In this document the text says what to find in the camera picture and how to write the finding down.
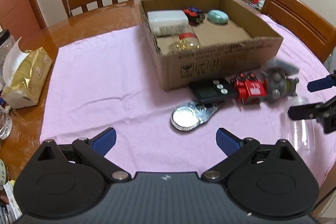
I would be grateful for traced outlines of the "cardboard box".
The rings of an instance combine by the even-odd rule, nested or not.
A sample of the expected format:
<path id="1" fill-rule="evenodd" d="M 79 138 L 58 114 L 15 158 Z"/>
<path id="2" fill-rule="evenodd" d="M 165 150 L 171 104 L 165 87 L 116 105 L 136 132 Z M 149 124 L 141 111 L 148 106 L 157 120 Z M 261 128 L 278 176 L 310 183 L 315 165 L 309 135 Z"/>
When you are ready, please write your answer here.
<path id="1" fill-rule="evenodd" d="M 179 37 L 155 35 L 149 23 L 151 11 L 182 10 L 195 7 L 204 13 L 221 10 L 228 15 L 225 25 L 208 19 L 193 26 L 201 46 L 175 51 Z M 276 56 L 283 38 L 259 12 L 241 0 L 141 0 L 142 25 L 164 90 L 187 86 L 192 81 L 231 76 L 261 67 Z"/>

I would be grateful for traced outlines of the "gold foil bag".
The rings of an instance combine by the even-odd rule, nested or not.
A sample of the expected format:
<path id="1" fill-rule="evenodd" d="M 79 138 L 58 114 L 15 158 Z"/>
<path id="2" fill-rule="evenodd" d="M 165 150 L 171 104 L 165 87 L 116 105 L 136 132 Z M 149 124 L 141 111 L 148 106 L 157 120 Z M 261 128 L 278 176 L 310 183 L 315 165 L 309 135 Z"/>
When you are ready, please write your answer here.
<path id="1" fill-rule="evenodd" d="M 51 65 L 44 48 L 23 52 L 15 42 L 3 64 L 3 100 L 13 109 L 37 105 Z"/>

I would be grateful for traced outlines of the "black digital timer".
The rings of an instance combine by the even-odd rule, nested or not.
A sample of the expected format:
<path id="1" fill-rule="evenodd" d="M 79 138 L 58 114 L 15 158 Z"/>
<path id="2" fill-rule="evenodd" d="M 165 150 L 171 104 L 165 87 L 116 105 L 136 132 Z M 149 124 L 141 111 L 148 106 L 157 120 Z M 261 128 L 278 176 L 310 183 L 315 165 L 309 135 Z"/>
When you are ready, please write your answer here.
<path id="1" fill-rule="evenodd" d="M 236 98 L 238 92 L 225 78 L 199 80 L 189 83 L 189 88 L 199 103 L 217 103 Z"/>

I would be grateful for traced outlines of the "clear jar black lid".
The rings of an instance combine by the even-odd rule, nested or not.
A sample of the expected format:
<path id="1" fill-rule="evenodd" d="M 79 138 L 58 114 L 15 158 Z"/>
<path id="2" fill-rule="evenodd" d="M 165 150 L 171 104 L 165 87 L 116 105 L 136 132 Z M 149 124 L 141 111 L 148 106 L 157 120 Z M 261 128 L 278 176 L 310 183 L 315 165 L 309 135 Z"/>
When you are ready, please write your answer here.
<path id="1" fill-rule="evenodd" d="M 8 29 L 0 33 L 0 66 L 3 67 L 6 56 L 15 44 L 15 39 Z"/>

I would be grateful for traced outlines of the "red toy train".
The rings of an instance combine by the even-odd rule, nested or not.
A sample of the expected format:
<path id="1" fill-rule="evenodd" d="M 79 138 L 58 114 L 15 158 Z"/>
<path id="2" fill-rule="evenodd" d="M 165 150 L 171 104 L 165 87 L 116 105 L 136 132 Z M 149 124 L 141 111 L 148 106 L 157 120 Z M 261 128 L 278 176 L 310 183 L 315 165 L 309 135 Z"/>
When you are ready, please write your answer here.
<path id="1" fill-rule="evenodd" d="M 238 73 L 230 79 L 230 84 L 237 92 L 236 100 L 244 105 L 260 104 L 266 99 L 263 83 L 252 72 Z"/>

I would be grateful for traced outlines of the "red blue black toy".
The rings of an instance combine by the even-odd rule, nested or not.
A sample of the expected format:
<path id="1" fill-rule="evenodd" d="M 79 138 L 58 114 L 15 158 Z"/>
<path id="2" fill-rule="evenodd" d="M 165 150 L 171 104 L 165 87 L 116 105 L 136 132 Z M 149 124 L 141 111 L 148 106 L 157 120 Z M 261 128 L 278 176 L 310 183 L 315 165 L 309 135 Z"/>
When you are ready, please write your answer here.
<path id="1" fill-rule="evenodd" d="M 205 15 L 203 14 L 202 10 L 195 7 L 188 7 L 183 9 L 183 12 L 188 18 L 189 25 L 198 26 L 205 20 Z"/>

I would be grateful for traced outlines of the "teal egg-shaped case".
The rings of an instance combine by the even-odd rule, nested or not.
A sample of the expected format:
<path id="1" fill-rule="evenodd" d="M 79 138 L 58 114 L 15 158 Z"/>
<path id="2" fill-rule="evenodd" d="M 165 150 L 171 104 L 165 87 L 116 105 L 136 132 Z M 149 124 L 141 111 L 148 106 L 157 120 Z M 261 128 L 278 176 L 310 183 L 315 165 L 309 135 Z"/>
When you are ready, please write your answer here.
<path id="1" fill-rule="evenodd" d="M 221 10 L 210 10 L 207 13 L 208 20 L 213 24 L 225 25 L 228 23 L 228 15 Z"/>

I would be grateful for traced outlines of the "plastic water bottle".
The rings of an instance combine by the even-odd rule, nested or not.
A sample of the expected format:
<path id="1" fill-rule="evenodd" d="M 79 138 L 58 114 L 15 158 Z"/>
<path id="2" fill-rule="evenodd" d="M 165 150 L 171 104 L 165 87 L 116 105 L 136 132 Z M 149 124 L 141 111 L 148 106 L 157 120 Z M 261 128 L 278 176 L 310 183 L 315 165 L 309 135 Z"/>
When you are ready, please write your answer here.
<path id="1" fill-rule="evenodd" d="M 0 112 L 0 139 L 6 139 L 13 128 L 13 120 L 9 114 L 11 110 L 10 106 L 6 106 L 5 108 L 1 107 Z"/>

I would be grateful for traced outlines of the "white rectangular box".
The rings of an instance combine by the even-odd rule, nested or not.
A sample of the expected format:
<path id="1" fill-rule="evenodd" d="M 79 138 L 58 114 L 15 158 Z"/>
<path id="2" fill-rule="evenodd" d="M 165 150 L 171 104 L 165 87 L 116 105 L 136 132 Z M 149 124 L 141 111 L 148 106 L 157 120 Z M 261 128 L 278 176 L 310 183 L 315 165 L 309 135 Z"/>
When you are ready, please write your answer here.
<path id="1" fill-rule="evenodd" d="M 155 36 L 176 35 L 189 25 L 188 17 L 182 10 L 150 11 L 147 18 Z"/>

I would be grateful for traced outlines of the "wooden door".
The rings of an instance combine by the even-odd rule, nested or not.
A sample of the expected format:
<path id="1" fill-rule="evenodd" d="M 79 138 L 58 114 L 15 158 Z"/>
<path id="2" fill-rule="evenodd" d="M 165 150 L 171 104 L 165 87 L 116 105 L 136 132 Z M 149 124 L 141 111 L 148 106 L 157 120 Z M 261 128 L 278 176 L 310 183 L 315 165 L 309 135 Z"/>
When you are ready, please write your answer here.
<path id="1" fill-rule="evenodd" d="M 37 0 L 1 0 L 1 27 L 28 39 L 46 28 Z"/>

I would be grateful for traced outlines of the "grey cartoon figurine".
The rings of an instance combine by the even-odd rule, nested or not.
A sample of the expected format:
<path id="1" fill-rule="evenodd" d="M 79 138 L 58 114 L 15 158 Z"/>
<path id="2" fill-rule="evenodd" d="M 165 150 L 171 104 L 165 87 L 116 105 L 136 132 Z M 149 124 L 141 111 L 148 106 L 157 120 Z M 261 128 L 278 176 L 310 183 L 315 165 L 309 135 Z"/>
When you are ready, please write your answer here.
<path id="1" fill-rule="evenodd" d="M 275 103 L 284 97 L 296 97 L 296 88 L 299 78 L 290 76 L 299 74 L 299 67 L 279 59 L 272 58 L 261 68 L 263 85 L 266 91 L 266 101 Z"/>

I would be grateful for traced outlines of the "wooden chair right side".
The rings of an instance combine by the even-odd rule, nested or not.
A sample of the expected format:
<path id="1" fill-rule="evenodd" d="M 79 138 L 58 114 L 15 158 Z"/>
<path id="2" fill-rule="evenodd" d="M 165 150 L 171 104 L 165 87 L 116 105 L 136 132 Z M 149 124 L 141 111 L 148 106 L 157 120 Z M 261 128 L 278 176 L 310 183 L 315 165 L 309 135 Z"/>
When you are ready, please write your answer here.
<path id="1" fill-rule="evenodd" d="M 335 48 L 335 26 L 300 0 L 265 0 L 261 13 L 290 30 L 322 63 Z"/>

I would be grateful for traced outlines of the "clear round plastic jar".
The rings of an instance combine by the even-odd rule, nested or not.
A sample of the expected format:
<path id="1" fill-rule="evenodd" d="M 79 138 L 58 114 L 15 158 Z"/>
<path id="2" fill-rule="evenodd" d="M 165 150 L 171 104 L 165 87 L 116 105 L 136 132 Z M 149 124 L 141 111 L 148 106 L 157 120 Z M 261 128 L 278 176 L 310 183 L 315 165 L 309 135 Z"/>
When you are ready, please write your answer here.
<path id="1" fill-rule="evenodd" d="M 293 121 L 288 116 L 292 106 L 309 104 L 306 97 L 292 97 L 285 104 L 281 118 L 281 138 L 288 140 L 301 157 L 315 151 L 315 133 L 312 120 Z"/>

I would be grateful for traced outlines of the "clear bottle red band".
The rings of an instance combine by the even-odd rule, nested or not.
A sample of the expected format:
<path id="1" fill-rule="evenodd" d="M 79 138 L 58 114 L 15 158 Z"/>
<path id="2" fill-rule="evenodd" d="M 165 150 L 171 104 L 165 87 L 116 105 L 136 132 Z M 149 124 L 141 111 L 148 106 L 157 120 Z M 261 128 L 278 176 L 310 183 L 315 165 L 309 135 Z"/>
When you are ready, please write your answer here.
<path id="1" fill-rule="evenodd" d="M 185 32 L 185 33 L 179 34 L 178 40 L 173 42 L 169 46 L 169 50 L 187 51 L 187 50 L 199 49 L 200 47 L 201 47 L 201 44 L 196 34 L 192 32 Z"/>

